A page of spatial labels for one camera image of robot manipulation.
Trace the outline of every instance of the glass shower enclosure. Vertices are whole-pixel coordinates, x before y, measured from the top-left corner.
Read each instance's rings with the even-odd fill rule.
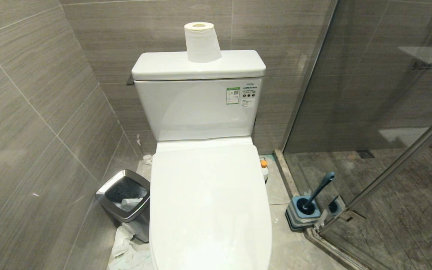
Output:
[[[335,1],[283,156],[346,208],[318,233],[371,269],[432,269],[432,0]]]

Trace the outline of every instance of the toilet seat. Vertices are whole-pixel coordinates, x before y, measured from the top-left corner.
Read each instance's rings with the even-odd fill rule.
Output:
[[[150,215],[157,270],[269,267],[271,215],[252,144],[156,152]]]

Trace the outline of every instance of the toilet tank lid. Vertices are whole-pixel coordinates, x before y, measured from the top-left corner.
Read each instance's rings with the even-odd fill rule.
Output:
[[[209,63],[188,60],[185,51],[146,52],[132,68],[135,81],[172,81],[262,77],[266,66],[254,50],[221,51]]]

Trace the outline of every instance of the tile floor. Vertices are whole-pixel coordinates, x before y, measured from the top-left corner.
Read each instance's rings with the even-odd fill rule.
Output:
[[[288,192],[279,174],[272,155],[261,156],[268,162],[269,177],[266,184],[271,220],[273,223],[273,249],[269,270],[339,270],[345,269],[322,250],[307,241],[302,233],[291,232],[284,212],[290,202]],[[150,180],[151,166],[139,163],[136,171]],[[139,245],[138,250],[149,250],[149,244]],[[132,270],[151,270],[151,261],[138,265]]]

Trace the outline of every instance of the toilet tank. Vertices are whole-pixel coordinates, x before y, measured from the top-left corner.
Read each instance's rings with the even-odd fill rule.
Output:
[[[256,51],[221,53],[210,63],[185,51],[139,57],[132,77],[157,141],[251,135],[266,66]]]

